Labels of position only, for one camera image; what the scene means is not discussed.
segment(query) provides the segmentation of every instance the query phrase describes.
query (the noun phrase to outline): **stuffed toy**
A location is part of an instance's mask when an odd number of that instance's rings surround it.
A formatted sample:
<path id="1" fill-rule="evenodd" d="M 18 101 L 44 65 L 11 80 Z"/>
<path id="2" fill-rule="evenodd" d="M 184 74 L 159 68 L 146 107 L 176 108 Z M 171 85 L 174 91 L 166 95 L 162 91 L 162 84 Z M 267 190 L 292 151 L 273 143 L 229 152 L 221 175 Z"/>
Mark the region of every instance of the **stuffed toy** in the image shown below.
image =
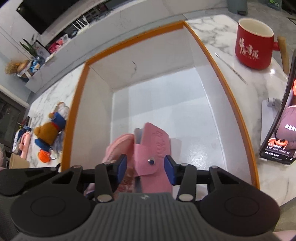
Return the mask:
<path id="1" fill-rule="evenodd" d="M 42 159 L 42 162 L 50 161 L 50 158 L 46 158 L 45 160 L 43 157 L 50 156 L 47 155 L 47 153 L 50 152 L 51 146 L 57 138 L 59 132 L 65 129 L 69 112 L 69 107 L 66 106 L 64 102 L 59 102 L 54 112 L 49 113 L 48 115 L 51 121 L 34 129 L 34 134 L 37 136 L 35 143 L 42 150 L 38 154 L 39 159 Z"/>

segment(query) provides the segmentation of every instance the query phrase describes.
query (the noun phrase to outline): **pink bag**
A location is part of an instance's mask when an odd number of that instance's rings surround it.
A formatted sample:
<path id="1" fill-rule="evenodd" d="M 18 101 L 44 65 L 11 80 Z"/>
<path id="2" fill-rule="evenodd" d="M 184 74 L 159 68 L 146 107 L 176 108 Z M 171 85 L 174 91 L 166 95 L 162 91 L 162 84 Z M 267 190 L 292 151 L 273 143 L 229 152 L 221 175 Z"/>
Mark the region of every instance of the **pink bag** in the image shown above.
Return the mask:
<path id="1" fill-rule="evenodd" d="M 162 129 L 146 123 L 135 130 L 135 171 L 143 193 L 172 193 L 172 185 L 164 169 L 164 157 L 170 155 L 170 138 Z"/>
<path id="2" fill-rule="evenodd" d="M 27 158 L 30 140 L 31 140 L 31 134 L 29 132 L 26 132 L 22 135 L 20 139 L 20 144 L 19 144 L 19 149 L 22 151 L 22 154 L 20 155 L 21 158 L 24 158 L 24 159 Z"/>
<path id="3" fill-rule="evenodd" d="M 151 123 L 143 129 L 135 129 L 135 135 L 124 134 L 106 148 L 102 163 L 114 162 L 121 154 L 127 155 L 127 170 L 124 178 L 114 193 L 133 192 L 135 177 L 140 177 L 141 192 L 172 193 L 172 185 L 164 169 L 164 156 L 170 155 L 170 139 L 168 134 Z M 94 191 L 91 183 L 84 195 Z"/>

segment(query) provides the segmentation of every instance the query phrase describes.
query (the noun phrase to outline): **phone screen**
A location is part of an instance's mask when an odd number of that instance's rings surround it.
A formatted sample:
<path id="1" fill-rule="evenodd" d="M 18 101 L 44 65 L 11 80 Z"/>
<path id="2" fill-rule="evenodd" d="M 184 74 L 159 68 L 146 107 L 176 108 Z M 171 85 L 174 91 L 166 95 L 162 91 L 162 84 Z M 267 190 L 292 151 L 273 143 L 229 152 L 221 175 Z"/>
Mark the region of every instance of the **phone screen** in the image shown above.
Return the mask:
<path id="1" fill-rule="evenodd" d="M 296 51 L 283 100 L 260 147 L 260 157 L 290 165 L 296 160 Z"/>

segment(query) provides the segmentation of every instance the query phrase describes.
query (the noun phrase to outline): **television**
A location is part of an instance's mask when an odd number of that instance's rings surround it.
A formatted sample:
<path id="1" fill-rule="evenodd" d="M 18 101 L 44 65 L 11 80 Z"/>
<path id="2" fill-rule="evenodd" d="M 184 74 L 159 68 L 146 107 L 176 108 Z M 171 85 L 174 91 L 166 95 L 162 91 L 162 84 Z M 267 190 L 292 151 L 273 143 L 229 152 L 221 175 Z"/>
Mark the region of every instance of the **television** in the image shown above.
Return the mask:
<path id="1" fill-rule="evenodd" d="M 24 0 L 19 14 L 42 34 L 62 13 L 79 0 Z"/>

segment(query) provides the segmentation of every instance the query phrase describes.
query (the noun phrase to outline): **mug handle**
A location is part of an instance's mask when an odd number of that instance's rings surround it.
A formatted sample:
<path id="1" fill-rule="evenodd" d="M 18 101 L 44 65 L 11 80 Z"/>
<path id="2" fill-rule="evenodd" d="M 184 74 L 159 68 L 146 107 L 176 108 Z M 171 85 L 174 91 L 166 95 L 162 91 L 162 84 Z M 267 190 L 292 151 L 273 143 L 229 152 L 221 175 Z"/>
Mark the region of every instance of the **mug handle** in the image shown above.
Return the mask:
<path id="1" fill-rule="evenodd" d="M 278 42 L 274 42 L 273 50 L 281 52 L 281 61 L 283 64 L 283 71 L 286 75 L 289 74 L 289 54 L 287 51 L 286 38 L 283 36 L 277 37 Z"/>

